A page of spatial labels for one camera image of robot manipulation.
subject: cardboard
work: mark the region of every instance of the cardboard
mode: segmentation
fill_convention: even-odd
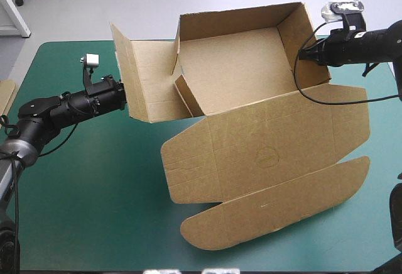
[[[7,115],[18,88],[12,80],[0,80],[0,115]]]
[[[130,41],[112,25],[131,117],[205,115],[161,149],[174,202],[222,203],[183,222],[194,246],[224,249],[276,231],[362,185],[368,158],[337,162],[368,139],[367,106],[323,106],[296,91],[293,62],[312,31],[302,3],[184,14],[175,41]],[[328,68],[313,62],[298,74],[318,99],[366,98],[328,85]]]

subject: cardboard flap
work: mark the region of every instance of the cardboard flap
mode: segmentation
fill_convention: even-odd
[[[366,99],[364,89],[341,85],[306,92]],[[368,137],[366,104],[324,106],[292,92],[204,118],[161,154],[174,202],[224,202],[331,166]]]
[[[12,80],[0,80],[0,115],[7,114],[18,88]]]
[[[129,114],[146,122],[190,118],[176,88],[180,69],[173,41],[130,41],[112,25]]]
[[[207,250],[272,233],[352,197],[369,164],[364,156],[230,200],[189,217],[180,231],[190,244]]]
[[[295,58],[302,47],[302,44],[313,33],[313,24],[308,16],[308,11],[304,4],[299,5],[286,19],[279,25],[278,30],[281,35],[283,47],[285,48],[289,66],[293,70]],[[317,38],[309,41],[312,45]],[[298,76],[302,88],[322,84],[330,79],[330,74],[326,66],[319,66],[314,62],[300,60],[298,63]]]
[[[129,114],[132,118],[149,121],[145,97],[136,65],[133,47],[114,24],[111,24],[114,45],[116,47],[117,62],[119,64],[121,80],[126,90]]]
[[[300,5],[301,3],[288,3],[183,14],[180,16],[178,29],[180,36],[177,36],[177,39],[180,38],[180,41],[183,42],[275,27]]]
[[[204,113],[201,110],[200,105],[198,104],[196,98],[193,95],[190,87],[187,84],[187,81],[184,75],[180,75],[175,81],[177,92],[182,98],[184,104],[187,106],[188,111],[193,117],[203,116]]]

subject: robot end effector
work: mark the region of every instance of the robot end effector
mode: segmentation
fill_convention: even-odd
[[[331,1],[321,11],[326,23],[343,22],[343,28],[331,30],[330,36],[317,40],[300,51],[300,60],[340,67],[365,63],[366,76],[382,62],[392,62],[399,98],[402,100],[402,20],[388,29],[366,31],[360,1]]]

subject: wire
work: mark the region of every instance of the wire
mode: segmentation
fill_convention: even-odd
[[[56,147],[54,147],[54,149],[48,151],[47,153],[42,153],[38,156],[38,158],[40,158],[41,156],[47,156],[50,155],[51,153],[53,153],[54,151],[57,151],[60,147],[62,147],[67,141],[68,139],[70,139],[71,135],[73,135],[75,129],[77,128],[78,123],[76,125],[74,125],[74,127],[71,129],[70,133],[68,134],[68,136],[63,140],[63,142],[61,142],[59,145],[57,145]]]
[[[300,84],[299,84],[299,80],[298,80],[298,76],[297,76],[297,65],[298,65],[298,61],[299,61],[299,57],[300,57],[300,53],[302,52],[302,50],[305,48],[305,46],[307,45],[307,43],[313,38],[313,36],[317,33],[317,31],[322,28],[323,26],[325,26],[327,23],[323,23],[320,26],[317,27],[317,29],[315,29],[313,31],[313,33],[304,41],[304,43],[301,45],[299,51],[297,52],[296,55],[296,59],[295,59],[295,65],[293,67],[293,79],[295,80],[295,85],[298,89],[298,91],[300,92],[301,95],[303,95],[304,97],[306,97],[307,99],[319,103],[319,104],[325,104],[328,106],[345,106],[345,105],[349,105],[349,104],[360,104],[360,103],[368,103],[368,102],[376,102],[376,101],[383,101],[383,100],[388,100],[388,99],[393,99],[393,98],[399,98],[402,97],[401,95],[395,94],[395,95],[390,95],[390,96],[385,96],[385,97],[380,97],[380,98],[374,98],[374,99],[366,99],[366,100],[357,100],[357,101],[344,101],[344,102],[327,102],[327,101],[320,101],[318,99],[312,98],[309,95],[307,95],[301,88]]]

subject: cardboard box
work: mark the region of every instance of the cardboard box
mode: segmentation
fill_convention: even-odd
[[[302,3],[184,14],[175,41],[130,41],[112,25],[131,117],[205,115],[161,149],[174,202],[222,202],[182,223],[194,246],[279,230],[362,185],[367,157],[337,162],[368,139],[367,106],[323,106],[295,91],[291,68],[312,31]],[[301,61],[298,74],[313,97],[366,98],[328,85],[327,67]]]
[[[12,80],[0,80],[0,115],[7,114],[18,88]]]

